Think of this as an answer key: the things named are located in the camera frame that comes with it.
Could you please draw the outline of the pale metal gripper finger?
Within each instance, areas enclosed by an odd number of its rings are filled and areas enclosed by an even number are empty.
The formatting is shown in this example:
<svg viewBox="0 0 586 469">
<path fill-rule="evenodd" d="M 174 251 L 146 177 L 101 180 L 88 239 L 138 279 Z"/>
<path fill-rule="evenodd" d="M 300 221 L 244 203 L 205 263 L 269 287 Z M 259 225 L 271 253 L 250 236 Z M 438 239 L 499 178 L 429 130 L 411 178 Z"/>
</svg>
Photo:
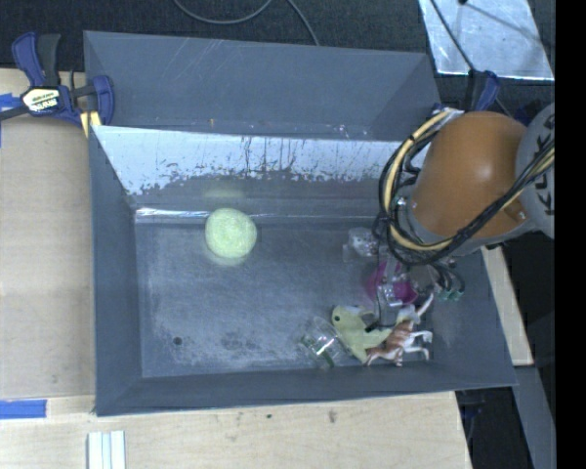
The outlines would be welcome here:
<svg viewBox="0 0 586 469">
<path fill-rule="evenodd" d="M 393 327 L 398 319 L 402 301 L 395 295 L 391 283 L 381 284 L 376 288 L 377 323 L 380 327 Z"/>
</svg>

